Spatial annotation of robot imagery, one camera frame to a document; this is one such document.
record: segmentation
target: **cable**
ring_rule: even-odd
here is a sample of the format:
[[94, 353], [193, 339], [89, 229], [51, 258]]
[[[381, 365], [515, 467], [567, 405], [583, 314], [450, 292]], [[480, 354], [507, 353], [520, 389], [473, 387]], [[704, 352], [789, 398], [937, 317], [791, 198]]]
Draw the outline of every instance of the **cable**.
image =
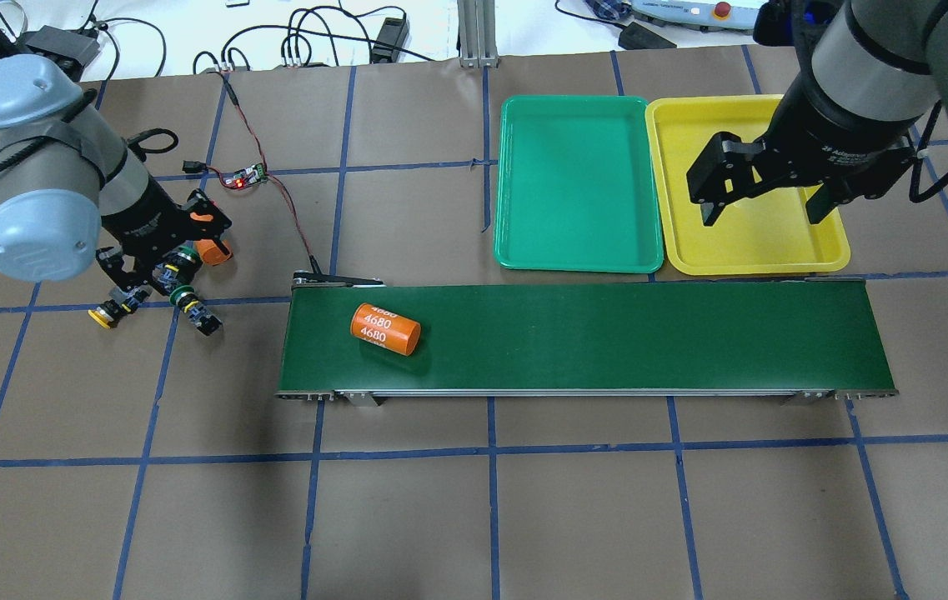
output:
[[[256, 26], [245, 27], [244, 29], [237, 31], [237, 33], [234, 33], [233, 36], [229, 38], [228, 42], [225, 43], [225, 47], [228, 48], [230, 44], [233, 44], [233, 40], [238, 37], [241, 37], [241, 35], [244, 35], [245, 33], [248, 33], [249, 31], [255, 31], [258, 29], [283, 29], [283, 30], [291, 31], [292, 29], [294, 29], [294, 27], [291, 27], [291, 28], [285, 27], [283, 26], [283, 24], [256, 24]], [[399, 51], [399, 53], [410, 54], [410, 56], [421, 58], [421, 60], [424, 60], [424, 61], [434, 62], [434, 60], [431, 57], [424, 56], [424, 54], [419, 54], [415, 52], [414, 50], [408, 50], [400, 46], [385, 44], [385, 42], [377, 42], [377, 41], [374, 41], [374, 39], [369, 39], [367, 37], [350, 37], [350, 35], [340, 35], [339, 33], [322, 33], [321, 31], [301, 31], [301, 33], [307, 34], [307, 35], [319, 35], [319, 37], [350, 39], [350, 41], [353, 41], [353, 42], [370, 41], [372, 43], [378, 44], [379, 46], [389, 49], [389, 50], [396, 50], [396, 51]]]
[[17, 39], [18, 35], [13, 31], [13, 27], [10, 27], [10, 23], [8, 23], [8, 20], [6, 20], [6, 17], [3, 16], [3, 11], [1, 10], [0, 10], [0, 20], [1, 22], [3, 22], [3, 26], [8, 28], [8, 31], [10, 32], [10, 37]]
[[162, 42], [162, 61], [158, 62], [158, 68], [156, 69], [156, 72], [154, 72], [154, 77], [158, 77], [162, 75], [162, 68], [166, 66], [166, 53], [168, 52], [168, 47], [166, 47], [166, 37], [162, 33], [162, 30], [158, 29], [158, 26], [156, 26], [156, 24], [154, 23], [146, 22], [146, 20], [137, 19], [135, 17], [114, 17], [110, 19], [103, 19], [101, 20], [100, 23], [115, 23], [115, 22], [116, 23], [130, 22], [130, 23], [146, 24], [146, 26], [149, 26], [151, 29], [157, 32], [158, 39], [160, 39], [160, 41]]
[[[313, 251], [310, 250], [310, 242], [307, 240], [306, 234], [303, 234], [302, 225], [299, 224], [299, 215], [297, 210], [295, 210], [295, 201], [292, 200], [292, 194], [288, 191], [288, 188], [284, 186], [284, 183], [280, 181], [280, 179], [276, 178], [275, 175], [270, 173], [270, 167], [267, 164], [267, 156], [265, 156], [265, 152], [263, 152], [263, 144], [260, 143], [258, 134], [255, 133], [255, 129], [252, 129], [252, 124], [250, 124], [248, 121], [248, 115], [245, 115], [244, 109], [240, 107], [240, 98], [237, 97], [237, 91], [233, 90], [233, 84], [229, 83], [229, 80], [224, 75], [222, 75], [222, 73], [219, 72], [218, 76], [222, 78], [222, 84], [225, 85], [225, 91], [226, 94], [229, 95], [229, 101], [233, 103], [233, 107], [236, 108], [237, 113], [240, 114], [241, 121], [244, 121], [244, 126], [248, 129], [248, 133], [250, 133], [250, 136], [252, 136], [253, 140], [255, 140], [255, 147], [259, 151], [259, 159], [263, 161], [263, 171], [265, 176], [267, 176], [267, 179], [270, 179], [270, 182], [277, 188], [277, 191], [280, 192], [280, 195], [282, 195], [282, 199], [284, 200], [284, 204], [288, 206], [289, 212], [292, 213], [292, 220], [295, 221], [295, 231], [298, 232], [299, 239], [301, 239], [303, 242], [303, 249], [307, 251], [307, 259], [310, 261], [311, 268], [315, 273], [321, 273], [321, 270], [318, 267], [318, 261], [316, 258], [314, 258]], [[209, 164], [207, 164], [206, 168], [208, 171], [214, 173], [214, 175], [217, 176], [218, 182], [222, 183], [223, 188], [229, 190], [246, 189], [245, 187], [231, 186], [229, 183], [226, 183], [225, 179], [222, 178], [222, 171], [219, 171], [218, 168], [211, 167]]]
[[[338, 5], [338, 7], [344, 8], [344, 0], [337, 0], [337, 5]], [[404, 11], [403, 8], [397, 7], [397, 5], [394, 5], [394, 4], [386, 5], [386, 7], [378, 7], [378, 8], [375, 8], [374, 10], [372, 10], [372, 11], [360, 12], [359, 14], [357, 14], [357, 15], [355, 15], [355, 16], [356, 16], [356, 17], [367, 17], [367, 16], [370, 16], [370, 15], [372, 15], [372, 14], [374, 14], [374, 13], [379, 13], [379, 12], [381, 12], [381, 11], [383, 11], [383, 10], [386, 10], [386, 8], [396, 8], [397, 11], [401, 12], [401, 14], [404, 15], [404, 20], [406, 20], [406, 11]]]
[[313, 46], [310, 45], [309, 39], [303, 37], [303, 34], [302, 34], [302, 33], [290, 33], [290, 34], [288, 34], [287, 37], [285, 37], [284, 39], [282, 39], [282, 42], [280, 43], [280, 57], [282, 58], [282, 60], [286, 60], [286, 58], [287, 58], [287, 60], [288, 60], [288, 62], [289, 62], [290, 64], [292, 64], [292, 65], [297, 64], [297, 62], [295, 62], [295, 57], [292, 56], [291, 47], [290, 47], [289, 44], [288, 44], [289, 39], [291, 39], [291, 38], [297, 38], [297, 41], [295, 41], [295, 44], [297, 44], [297, 53], [298, 53], [299, 41], [301, 41], [301, 39], [302, 39], [303, 42], [306, 42], [306, 44], [307, 44], [307, 62], [306, 62], [306, 63], [303, 63], [303, 64], [310, 64], [311, 60], [313, 60], [313, 56], [314, 56], [313, 51], [314, 51], [314, 48], [313, 48]]
[[[355, 15], [351, 14], [351, 12], [345, 11], [343, 8], [326, 7], [326, 5], [324, 4], [318, 5], [317, 7], [313, 7], [313, 8], [307, 8], [306, 11], [307, 11], [306, 14], [304, 14], [302, 17], [299, 17], [299, 22], [295, 24], [295, 32], [299, 33], [299, 30], [303, 29], [303, 20], [306, 19], [308, 15], [313, 14], [314, 16], [317, 16], [318, 19], [321, 20], [322, 23], [324, 23], [325, 19], [321, 15], [318, 15], [318, 11], [340, 12], [340, 14], [343, 14], [345, 17], [348, 17], [354, 20], [355, 23], [359, 25], [359, 29], [363, 31], [363, 38], [366, 39], [366, 56], [367, 56], [366, 61], [370, 62], [370, 58], [374, 55], [374, 45], [371, 44], [370, 31], [366, 30], [366, 26], [364, 26], [362, 20], [359, 20], [359, 17], [356, 17]], [[329, 32], [330, 34], [333, 33], [332, 31], [329, 31], [328, 29], [326, 29], [325, 31]], [[329, 42], [330, 44], [332, 44], [333, 39], [330, 38]]]
[[92, 7], [88, 9], [88, 16], [84, 18], [84, 23], [81, 23], [81, 27], [78, 27], [77, 32], [81, 33], [88, 29], [88, 24], [92, 22], [93, 16], [95, 16], [96, 6], [99, 4], [99, 0], [95, 0], [92, 3]]
[[240, 54], [240, 57], [244, 58], [244, 66], [248, 68], [248, 71], [252, 71], [252, 63], [248, 62], [248, 54], [245, 54], [243, 50], [241, 50], [240, 48], [233, 46], [229, 49], [228, 58], [229, 58], [229, 66], [231, 66], [231, 68], [233, 68], [234, 71], [236, 71], [237, 69], [237, 63], [233, 61], [233, 53]]
[[[919, 145], [915, 148], [917, 153], [922, 153], [925, 149], [930, 147], [930, 138], [934, 136], [934, 127], [937, 125], [937, 118], [940, 116], [941, 111], [941, 102], [938, 100], [935, 103], [934, 107], [930, 110], [930, 117], [926, 119], [926, 126], [922, 130], [922, 137], [919, 137]], [[911, 185], [908, 189], [908, 198], [913, 203], [917, 204], [919, 202], [924, 202], [930, 200], [938, 193], [941, 193], [948, 185], [948, 171], [941, 176], [940, 179], [933, 182], [930, 187], [925, 191], [919, 191], [919, 182], [922, 178], [922, 159], [917, 158], [915, 160], [915, 166], [911, 167]]]
[[111, 35], [111, 32], [107, 30], [106, 27], [101, 27], [99, 31], [103, 31], [107, 38], [111, 41], [111, 46], [114, 46], [114, 64], [111, 65], [111, 72], [107, 73], [107, 79], [104, 79], [103, 82], [107, 83], [114, 77], [114, 72], [118, 71], [118, 64], [122, 61], [122, 50], [118, 48], [118, 41], [114, 38], [114, 35]]
[[[88, 90], [81, 95], [80, 100], [70, 105], [70, 107], [67, 107], [66, 111], [63, 111], [63, 123], [69, 123], [73, 121], [78, 114], [81, 114], [81, 111], [96, 99], [96, 94], [96, 90]], [[0, 173], [8, 170], [8, 168], [16, 167], [18, 164], [24, 163], [24, 160], [32, 156], [38, 149], [43, 148], [44, 145], [53, 141], [54, 140], [50, 137], [37, 137], [36, 140], [32, 140], [26, 147], [12, 153], [12, 155], [0, 162]]]
[[218, 57], [215, 57], [213, 53], [210, 53], [207, 50], [203, 50], [201, 53], [196, 54], [195, 58], [192, 58], [192, 75], [198, 75], [198, 72], [196, 72], [196, 63], [198, 63], [199, 59], [202, 57], [210, 58], [210, 61], [214, 63], [215, 72], [222, 71], [222, 65], [218, 64]]
[[295, 221], [295, 231], [299, 234], [299, 240], [303, 242], [303, 250], [307, 252], [307, 261], [310, 261], [310, 267], [314, 270], [315, 273], [321, 273], [321, 268], [318, 266], [318, 261], [314, 258], [314, 251], [310, 250], [310, 241], [307, 240], [307, 234], [303, 232], [303, 225], [299, 224], [299, 215], [295, 212], [295, 202], [292, 201], [292, 194], [288, 191], [288, 188], [284, 186], [284, 183], [280, 179], [276, 178], [275, 175], [267, 173], [267, 178], [277, 187], [282, 198], [284, 198], [284, 204], [288, 205], [288, 210], [292, 213], [292, 221]]
[[564, 15], [570, 15], [570, 16], [572, 16], [572, 17], [574, 17], [574, 18], [581, 19], [581, 20], [583, 20], [583, 22], [592, 22], [592, 23], [596, 23], [596, 22], [597, 22], [597, 23], [609, 24], [610, 26], [612, 26], [612, 27], [617, 27], [617, 28], [619, 28], [619, 29], [625, 29], [625, 26], [624, 26], [624, 24], [622, 24], [622, 23], [610, 22], [609, 20], [606, 20], [606, 19], [597, 19], [597, 18], [594, 18], [594, 17], [586, 17], [586, 16], [583, 16], [583, 15], [578, 15], [576, 12], [564, 11], [564, 10], [562, 10], [562, 8], [559, 7], [559, 0], [554, 0], [554, 10], [559, 11], [559, 12], [561, 12], [561, 13], [564, 14]]
[[[322, 27], [325, 27], [325, 32], [330, 36], [329, 46], [332, 47], [333, 49], [333, 65], [340, 66], [340, 56], [339, 54], [337, 54], [337, 44], [336, 44], [335, 39], [332, 38], [333, 29], [329, 27], [329, 22], [326, 22], [324, 16], [318, 15], [317, 12], [310, 12], [309, 8], [297, 8], [297, 10], [292, 11], [288, 15], [288, 29], [290, 31], [295, 31], [295, 35], [299, 35], [298, 29], [293, 30], [292, 22], [294, 22], [295, 20], [295, 15], [297, 15], [297, 13], [300, 13], [300, 12], [313, 14], [314, 16], [318, 17], [318, 20], [320, 20], [320, 22], [322, 22]], [[292, 56], [291, 46], [289, 47], [289, 56]], [[299, 42], [298, 41], [295, 43], [295, 58], [299, 58]]]

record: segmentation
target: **black cable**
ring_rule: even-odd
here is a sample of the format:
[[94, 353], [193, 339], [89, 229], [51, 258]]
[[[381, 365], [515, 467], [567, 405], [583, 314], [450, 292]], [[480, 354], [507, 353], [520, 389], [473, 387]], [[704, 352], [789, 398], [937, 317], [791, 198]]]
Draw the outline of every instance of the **black cable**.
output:
[[[292, 23], [295, 20], [295, 15], [297, 15], [298, 13], [313, 14], [314, 16], [318, 17], [318, 20], [320, 20], [320, 22], [322, 22], [322, 27], [325, 27], [325, 32], [330, 35], [329, 46], [332, 47], [333, 49], [333, 64], [340, 66], [340, 56], [339, 54], [337, 54], [337, 43], [335, 39], [332, 38], [333, 29], [329, 26], [329, 22], [326, 22], [325, 17], [318, 15], [317, 12], [310, 12], [310, 8], [297, 8], [297, 10], [290, 12], [288, 15], [288, 29], [289, 30], [293, 29]], [[299, 34], [298, 29], [295, 29], [294, 31], [295, 33]], [[291, 52], [292, 52], [292, 48], [290, 47], [289, 49], [290, 56], [291, 56]], [[299, 42], [295, 42], [295, 57], [299, 58]]]
[[[303, 31], [303, 33], [307, 33], [310, 35], [326, 35], [325, 33], [322, 33], [320, 31]], [[372, 42], [387, 50], [396, 50], [398, 51], [398, 53], [410, 54], [410, 56], [414, 58], [421, 58], [421, 60], [424, 60], [424, 61], [434, 62], [434, 60], [431, 57], [427, 57], [425, 56], [425, 54], [419, 54], [415, 52], [414, 50], [408, 50], [404, 47], [393, 46], [391, 44], [385, 44], [385, 42], [378, 42], [378, 41], [375, 41], [375, 39], [370, 39], [369, 37], [350, 37], [350, 35], [340, 35], [340, 34], [334, 33], [333, 38], [351, 39], [352, 42]]]
[[[344, 8], [344, 0], [337, 0], [337, 7]], [[372, 11], [360, 12], [359, 14], [357, 14], [357, 15], [355, 15], [355, 16], [356, 16], [356, 17], [367, 17], [367, 16], [370, 16], [370, 15], [372, 15], [372, 14], [374, 14], [374, 13], [379, 13], [379, 12], [381, 12], [381, 11], [383, 11], [383, 10], [387, 10], [387, 8], [396, 8], [397, 11], [401, 12], [401, 14], [404, 15], [404, 20], [406, 20], [406, 11], [404, 11], [404, 9], [401, 8], [401, 7], [397, 7], [396, 4], [385, 5], [385, 7], [377, 7], [377, 8], [375, 8], [375, 9], [372, 10]]]
[[99, 31], [103, 31], [107, 38], [111, 41], [111, 46], [114, 46], [114, 64], [111, 65], [111, 72], [107, 73], [107, 79], [104, 79], [103, 82], [107, 83], [114, 77], [114, 72], [118, 71], [118, 64], [122, 61], [122, 50], [118, 49], [118, 41], [114, 38], [114, 35], [111, 35], [111, 32], [101, 27]]
[[[166, 144], [165, 147], [161, 148], [142, 147], [141, 144], [143, 142], [146, 142], [156, 136], [169, 137], [169, 144]], [[167, 153], [176, 148], [177, 144], [177, 133], [173, 132], [172, 129], [166, 129], [163, 127], [154, 127], [153, 129], [146, 130], [146, 132], [137, 133], [135, 136], [126, 140], [126, 147], [128, 147], [130, 151], [134, 153], [134, 155], [137, 155], [137, 158], [141, 160], [141, 163], [145, 163], [147, 161], [147, 155], [149, 155], [149, 153]]]
[[303, 20], [306, 19], [308, 15], [311, 15], [311, 14], [316, 15], [318, 16], [318, 19], [324, 22], [325, 19], [322, 18], [321, 15], [318, 15], [318, 11], [337, 11], [337, 12], [340, 12], [340, 14], [343, 14], [345, 17], [348, 17], [354, 20], [355, 23], [359, 25], [359, 30], [363, 31], [363, 38], [366, 38], [366, 62], [370, 62], [370, 58], [374, 56], [374, 45], [372, 45], [371, 43], [370, 31], [366, 30], [366, 26], [364, 26], [362, 20], [360, 20], [359, 17], [356, 17], [355, 15], [351, 14], [351, 12], [344, 11], [343, 8], [326, 7], [326, 5], [324, 4], [318, 5], [317, 7], [307, 8], [306, 14], [304, 14], [302, 17], [299, 17], [299, 22], [295, 24], [295, 32], [298, 33], [299, 30], [303, 29]]
[[[75, 102], [70, 107], [67, 107], [63, 111], [63, 116], [61, 117], [63, 123], [69, 123], [77, 117], [78, 114], [81, 114], [81, 111], [85, 109], [93, 100], [96, 99], [96, 90], [88, 90], [81, 95], [81, 99]], [[24, 163], [25, 159], [32, 156], [33, 153], [39, 151], [40, 148], [43, 148], [44, 145], [47, 145], [53, 142], [50, 137], [39, 137], [36, 140], [32, 140], [26, 147], [21, 148], [20, 151], [12, 153], [12, 155], [5, 158], [0, 162], [0, 173], [8, 170], [8, 168], [16, 167], [18, 164]]]
[[81, 23], [81, 27], [78, 27], [77, 32], [81, 33], [88, 29], [88, 24], [92, 22], [93, 16], [95, 16], [96, 6], [99, 4], [99, 0], [95, 0], [92, 3], [92, 7], [88, 9], [88, 16], [84, 18], [84, 23]]
[[[259, 29], [283, 29], [283, 30], [291, 30], [291, 29], [293, 29], [293, 27], [291, 27], [291, 28], [290, 28], [290, 27], [285, 27], [285, 26], [283, 26], [283, 24], [256, 24], [256, 26], [245, 27], [244, 29], [242, 29], [242, 30], [240, 30], [240, 31], [237, 31], [237, 33], [234, 33], [233, 36], [229, 38], [229, 41], [225, 43], [225, 47], [227, 48], [230, 44], [233, 44], [233, 40], [236, 39], [236, 38], [238, 38], [238, 37], [241, 37], [241, 35], [244, 35], [245, 33], [248, 33], [249, 31], [255, 31], [255, 30], [259, 30]], [[340, 35], [339, 33], [322, 33], [321, 31], [302, 31], [301, 33], [305, 33], [305, 34], [307, 34], [307, 35], [319, 35], [319, 37], [329, 37], [329, 38], [337, 38], [337, 39], [350, 39], [350, 41], [352, 41], [352, 42], [367, 42], [367, 41], [370, 41], [370, 42], [375, 43], [375, 44], [378, 44], [379, 46], [381, 46], [381, 47], [383, 47], [383, 48], [386, 48], [386, 49], [388, 49], [388, 50], [396, 50], [396, 51], [399, 51], [399, 53], [410, 54], [410, 56], [416, 57], [416, 58], [421, 58], [421, 60], [424, 60], [424, 61], [434, 62], [431, 57], [424, 56], [424, 54], [419, 54], [419, 53], [415, 52], [414, 50], [408, 50], [408, 49], [402, 48], [402, 47], [400, 47], [400, 46], [393, 46], [393, 45], [391, 45], [391, 44], [385, 44], [385, 42], [377, 42], [377, 41], [374, 41], [374, 39], [369, 39], [369, 38], [367, 38], [367, 37], [351, 37], [351, 35]]]
[[3, 11], [1, 10], [0, 10], [0, 20], [1, 22], [3, 22], [3, 26], [8, 28], [8, 31], [10, 32], [10, 37], [17, 39], [18, 35], [15, 33], [15, 31], [13, 31], [13, 27], [10, 27], [10, 23], [8, 23], [8, 20], [6, 20], [6, 17], [3, 16]]
[[229, 65], [231, 66], [231, 68], [233, 68], [234, 71], [236, 71], [237, 63], [233, 61], [233, 53], [240, 54], [240, 57], [244, 58], [244, 66], [248, 68], [248, 71], [252, 71], [252, 63], [249, 63], [248, 61], [248, 54], [245, 54], [244, 50], [241, 50], [240, 48], [236, 46], [232, 46], [229, 49]]
[[162, 42], [162, 60], [158, 62], [158, 68], [156, 69], [156, 72], [154, 72], [154, 77], [158, 77], [162, 75], [162, 69], [165, 68], [166, 66], [166, 53], [168, 52], [168, 47], [166, 47], [166, 37], [162, 33], [162, 30], [158, 29], [158, 26], [156, 26], [156, 24], [154, 23], [146, 22], [146, 20], [137, 19], [135, 17], [114, 17], [110, 19], [101, 20], [100, 23], [115, 23], [115, 22], [116, 23], [130, 22], [130, 23], [146, 24], [146, 26], [149, 26], [151, 29], [157, 32], [158, 39], [160, 39], [160, 41]]
[[554, 10], [559, 11], [559, 12], [561, 12], [561, 13], [564, 14], [564, 15], [570, 15], [570, 16], [572, 16], [572, 17], [574, 17], [574, 18], [581, 19], [581, 20], [583, 20], [583, 22], [592, 22], [592, 23], [596, 23], [596, 22], [597, 22], [597, 23], [609, 24], [610, 26], [614, 26], [614, 27], [617, 27], [617, 28], [619, 28], [619, 29], [625, 29], [624, 24], [619, 23], [619, 22], [610, 22], [609, 20], [606, 20], [606, 19], [597, 19], [597, 18], [594, 18], [594, 17], [586, 17], [586, 16], [583, 16], [583, 15], [578, 15], [576, 12], [564, 11], [564, 10], [562, 10], [562, 8], [559, 7], [559, 0], [554, 0]]
[[[938, 100], [935, 103], [934, 107], [930, 110], [930, 117], [926, 119], [926, 126], [922, 130], [922, 137], [919, 137], [919, 145], [915, 148], [917, 153], [925, 151], [925, 149], [930, 147], [930, 138], [934, 136], [934, 128], [937, 126], [937, 118], [940, 116], [941, 111], [941, 102]], [[917, 204], [919, 202], [924, 202], [930, 200], [938, 193], [941, 193], [948, 185], [948, 171], [941, 176], [940, 179], [933, 182], [930, 187], [925, 191], [919, 191], [919, 183], [922, 178], [922, 159], [917, 158], [915, 160], [915, 166], [911, 167], [911, 185], [908, 190], [908, 198], [913, 203]]]
[[222, 65], [218, 64], [218, 57], [215, 57], [213, 53], [210, 53], [207, 50], [203, 50], [201, 53], [196, 54], [195, 58], [192, 58], [192, 75], [198, 75], [198, 72], [196, 71], [196, 63], [198, 63], [199, 59], [203, 57], [210, 58], [210, 61], [214, 63], [215, 71], [222, 71]]
[[291, 53], [292, 48], [289, 46], [289, 41], [291, 38], [297, 38], [297, 41], [295, 41], [295, 44], [297, 44], [297, 53], [298, 53], [299, 41], [301, 41], [301, 39], [304, 43], [307, 44], [307, 62], [304, 64], [310, 64], [314, 56], [314, 46], [310, 45], [309, 39], [303, 37], [302, 33], [290, 33], [280, 43], [280, 57], [282, 58], [282, 60], [287, 58], [288, 61], [290, 61], [290, 63], [295, 64], [295, 57], [292, 56], [292, 53]]

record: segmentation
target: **electrical connector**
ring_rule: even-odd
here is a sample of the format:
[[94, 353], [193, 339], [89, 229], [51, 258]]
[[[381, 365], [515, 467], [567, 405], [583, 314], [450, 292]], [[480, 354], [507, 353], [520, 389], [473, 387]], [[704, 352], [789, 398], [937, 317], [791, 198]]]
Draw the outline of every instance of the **electrical connector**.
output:
[[233, 176], [227, 177], [223, 183], [229, 189], [242, 190], [265, 181], [267, 181], [267, 168], [264, 164], [257, 163], [250, 167], [241, 168]]
[[199, 160], [185, 160], [181, 171], [185, 171], [188, 175], [203, 173], [207, 171], [207, 163], [200, 162]]

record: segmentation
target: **power adapter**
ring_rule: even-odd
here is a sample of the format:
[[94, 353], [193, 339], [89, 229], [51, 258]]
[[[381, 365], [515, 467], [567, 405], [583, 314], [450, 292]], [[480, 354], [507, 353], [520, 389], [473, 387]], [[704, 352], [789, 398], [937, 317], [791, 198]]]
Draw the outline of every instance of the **power adapter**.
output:
[[408, 41], [410, 23], [405, 18], [387, 17], [378, 31], [378, 41], [370, 51], [371, 63], [394, 63], [400, 58], [400, 48]]

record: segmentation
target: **yellow tray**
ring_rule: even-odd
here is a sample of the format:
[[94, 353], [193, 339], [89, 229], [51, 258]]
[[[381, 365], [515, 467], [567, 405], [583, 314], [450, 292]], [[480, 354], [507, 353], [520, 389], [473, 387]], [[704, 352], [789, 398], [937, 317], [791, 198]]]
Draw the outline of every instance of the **yellow tray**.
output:
[[717, 132], [750, 142], [766, 132], [781, 96], [664, 98], [645, 111], [655, 186], [670, 262], [690, 276], [830, 273], [851, 259], [836, 210], [810, 225], [805, 202], [817, 187], [783, 187], [729, 205], [713, 227], [688, 195], [685, 174]]

